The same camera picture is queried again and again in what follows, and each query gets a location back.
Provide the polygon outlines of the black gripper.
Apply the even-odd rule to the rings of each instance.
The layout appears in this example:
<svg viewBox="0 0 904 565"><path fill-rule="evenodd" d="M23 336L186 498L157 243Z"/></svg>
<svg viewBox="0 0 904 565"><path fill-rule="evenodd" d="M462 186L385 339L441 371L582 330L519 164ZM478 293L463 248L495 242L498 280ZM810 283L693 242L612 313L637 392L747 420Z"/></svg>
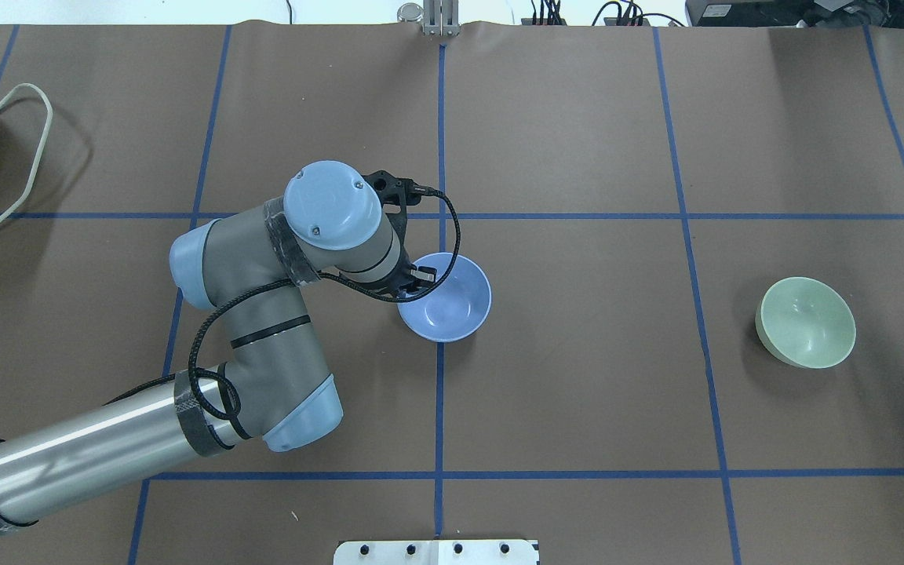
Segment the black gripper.
<svg viewBox="0 0 904 565"><path fill-rule="evenodd" d="M405 247L406 208L419 205L424 197L436 197L438 191L410 178L395 177L384 170L363 176L363 179L372 186L381 206L392 207L391 211L385 212L385 216L397 240L395 267L389 268L383 279L369 283L367 289L383 294L388 300L415 300L418 294L430 292L431 287L436 286L439 271L434 267L419 267L410 260Z"/></svg>

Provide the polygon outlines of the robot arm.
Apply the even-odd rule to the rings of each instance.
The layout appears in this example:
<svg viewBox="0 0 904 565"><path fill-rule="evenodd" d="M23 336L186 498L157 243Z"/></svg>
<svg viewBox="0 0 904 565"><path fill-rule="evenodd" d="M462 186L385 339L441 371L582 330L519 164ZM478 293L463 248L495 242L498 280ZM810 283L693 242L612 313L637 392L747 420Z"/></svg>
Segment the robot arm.
<svg viewBox="0 0 904 565"><path fill-rule="evenodd" d="M0 537L254 437L283 453L336 429L336 378L302 290L331 280L389 304L437 290L448 273L413 264L405 248L406 208L424 197L450 204L408 178L318 161L281 196L179 236L169 251L173 282L208 312L185 368L0 439Z"/></svg>

